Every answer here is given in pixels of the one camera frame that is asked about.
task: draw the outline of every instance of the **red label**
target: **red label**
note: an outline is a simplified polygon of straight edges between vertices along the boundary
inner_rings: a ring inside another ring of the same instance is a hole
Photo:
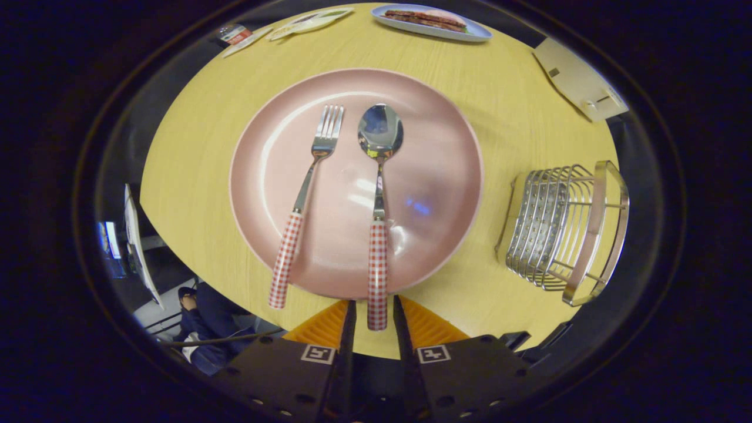
[[[229,42],[230,44],[237,44],[250,37],[251,34],[253,33],[249,29],[244,29],[240,34],[237,34],[235,37],[230,38],[227,42]]]

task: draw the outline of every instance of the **person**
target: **person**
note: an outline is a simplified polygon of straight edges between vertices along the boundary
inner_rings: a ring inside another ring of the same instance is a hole
[[[182,287],[177,291],[180,301],[180,333],[175,342],[205,341],[255,333],[253,327],[240,328],[233,315],[250,315],[242,307],[228,300],[206,282],[196,289]],[[249,344],[250,339],[238,339],[213,345],[183,347],[183,355],[203,373],[214,375],[225,367]]]

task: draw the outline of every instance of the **pink plate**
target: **pink plate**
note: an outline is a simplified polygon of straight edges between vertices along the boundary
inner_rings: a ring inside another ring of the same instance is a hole
[[[405,129],[384,165],[390,293],[428,278],[458,249],[481,203],[478,140],[457,107],[408,76],[343,69],[303,80],[271,99],[248,123],[230,166],[235,221],[256,256],[274,266],[281,233],[311,165],[326,104],[345,107],[334,153],[314,173],[291,283],[334,298],[365,298],[376,162],[360,149],[363,112],[387,103]]]

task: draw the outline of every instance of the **stainless steel utensil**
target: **stainless steel utensil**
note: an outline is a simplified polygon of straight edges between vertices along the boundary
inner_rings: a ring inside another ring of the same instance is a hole
[[[308,186],[311,184],[311,177],[314,174],[314,167],[320,160],[326,159],[334,152],[339,138],[339,131],[342,127],[342,117],[344,116],[344,107],[340,105],[326,105],[321,114],[319,126],[316,128],[314,144],[311,147],[311,154],[314,156],[314,162],[308,168],[305,174],[303,185],[300,187],[298,198],[295,200],[293,211],[287,221],[284,232],[282,232],[282,243],[277,253],[277,261],[274,264],[274,272],[271,279],[271,288],[269,290],[268,304],[273,309],[283,309],[287,299],[287,285],[290,283],[290,267],[293,263],[293,255],[298,245],[298,236],[300,227],[303,224],[303,208],[305,207],[305,198],[308,195]]]
[[[358,142],[369,157],[378,163],[374,220],[368,253],[368,328],[387,328],[387,226],[384,210],[384,162],[402,146],[402,121],[385,104],[365,111],[358,125]]]
[[[619,188],[618,204],[606,199],[607,174]],[[546,291],[564,291],[562,300],[579,306],[595,299],[614,272],[626,235],[629,193],[610,161],[596,163],[590,173],[580,165],[518,176],[510,204],[516,217],[507,220],[496,246],[499,261]],[[618,212],[617,229],[608,260],[599,275],[591,268],[599,247],[607,209]],[[508,246],[506,252],[502,246]],[[575,299],[585,278],[595,281],[591,292]]]

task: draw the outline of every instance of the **sandwich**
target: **sandwich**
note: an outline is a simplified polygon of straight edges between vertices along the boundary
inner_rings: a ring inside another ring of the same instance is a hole
[[[467,23],[455,14],[446,11],[397,11],[388,10],[384,17],[402,22],[417,23],[419,25],[433,26],[439,29],[448,29],[454,32],[467,32]]]

